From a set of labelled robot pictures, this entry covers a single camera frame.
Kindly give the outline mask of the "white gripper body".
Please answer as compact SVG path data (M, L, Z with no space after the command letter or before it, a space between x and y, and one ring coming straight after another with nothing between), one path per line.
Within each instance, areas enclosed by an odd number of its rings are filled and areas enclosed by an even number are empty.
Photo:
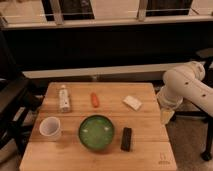
M162 108L177 109L183 102L183 98L176 93L172 92L166 86L163 86L157 93L157 100Z

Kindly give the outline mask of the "translucent yellowish gripper finger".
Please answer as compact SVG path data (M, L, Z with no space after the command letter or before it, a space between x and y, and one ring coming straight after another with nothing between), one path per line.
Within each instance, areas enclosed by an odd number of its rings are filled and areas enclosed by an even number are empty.
M170 119L173 117L175 111L172 109L161 109L161 123L166 125Z

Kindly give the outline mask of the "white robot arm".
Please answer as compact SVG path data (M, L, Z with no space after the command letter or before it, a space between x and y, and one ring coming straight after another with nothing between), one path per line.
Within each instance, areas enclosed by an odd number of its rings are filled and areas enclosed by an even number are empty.
M156 95L162 124L169 122L184 99L213 117L213 88L202 82L204 77L204 66L196 61L176 66L163 74L164 86Z

